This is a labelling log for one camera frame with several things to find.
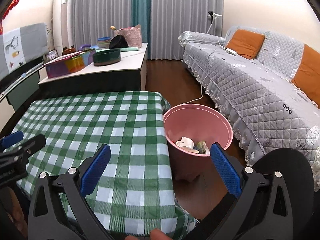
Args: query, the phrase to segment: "red wall decoration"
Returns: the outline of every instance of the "red wall decoration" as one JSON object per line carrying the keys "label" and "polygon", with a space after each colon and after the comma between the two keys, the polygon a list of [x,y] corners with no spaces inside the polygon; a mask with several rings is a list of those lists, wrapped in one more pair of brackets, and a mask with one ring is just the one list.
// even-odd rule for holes
{"label": "red wall decoration", "polygon": [[5,11],[2,19],[0,20],[0,35],[3,34],[2,20],[5,19],[5,17],[9,14],[9,11],[12,10],[12,8],[15,7],[19,3],[19,1],[20,0],[13,0],[9,5],[8,9]]}

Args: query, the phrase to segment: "framed picture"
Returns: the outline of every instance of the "framed picture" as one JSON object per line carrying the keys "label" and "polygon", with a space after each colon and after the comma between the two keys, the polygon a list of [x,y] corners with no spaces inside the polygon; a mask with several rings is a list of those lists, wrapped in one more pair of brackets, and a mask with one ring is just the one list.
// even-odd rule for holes
{"label": "framed picture", "polygon": [[57,57],[59,57],[58,52],[57,52],[57,49],[53,49],[53,50],[49,51],[49,52],[45,55],[44,61],[45,61],[45,63],[46,63],[46,62],[49,62],[49,61],[51,61],[51,60],[53,60],[53,59],[55,59],[55,58],[57,58]]}

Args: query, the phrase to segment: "orange pillow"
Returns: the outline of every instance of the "orange pillow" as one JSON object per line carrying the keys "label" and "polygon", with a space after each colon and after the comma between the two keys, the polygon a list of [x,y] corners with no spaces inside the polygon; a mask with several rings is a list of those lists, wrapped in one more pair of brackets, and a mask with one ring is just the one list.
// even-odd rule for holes
{"label": "orange pillow", "polygon": [[264,39],[265,36],[262,34],[246,30],[237,30],[226,48],[236,51],[238,55],[247,59],[254,59],[258,54]]}
{"label": "orange pillow", "polygon": [[320,54],[307,44],[292,83],[320,107]]}

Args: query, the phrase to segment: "wooden floor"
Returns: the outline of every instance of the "wooden floor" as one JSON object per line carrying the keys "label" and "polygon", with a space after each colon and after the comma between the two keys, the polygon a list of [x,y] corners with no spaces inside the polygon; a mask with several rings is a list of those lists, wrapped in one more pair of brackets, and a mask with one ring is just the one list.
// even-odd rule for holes
{"label": "wooden floor", "polygon": [[[199,83],[184,63],[177,60],[148,60],[146,90],[160,92],[171,106],[201,97]],[[208,95],[195,103],[214,108]],[[239,148],[238,140],[233,138],[227,152],[245,165],[244,151]],[[203,219],[227,192],[213,165],[191,183],[173,181],[173,189],[179,204],[197,219]]]}

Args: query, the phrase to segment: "gray curtain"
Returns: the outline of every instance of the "gray curtain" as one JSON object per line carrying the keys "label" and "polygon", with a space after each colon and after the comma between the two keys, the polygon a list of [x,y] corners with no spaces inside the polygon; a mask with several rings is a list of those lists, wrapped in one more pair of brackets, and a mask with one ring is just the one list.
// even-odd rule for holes
{"label": "gray curtain", "polygon": [[[177,38],[183,31],[206,33],[208,11],[223,14],[223,0],[151,0],[151,59],[182,59]],[[222,34],[222,18],[217,20],[217,36]]]}
{"label": "gray curtain", "polygon": [[131,0],[72,0],[72,23],[76,48],[97,44],[97,38],[130,26]]}

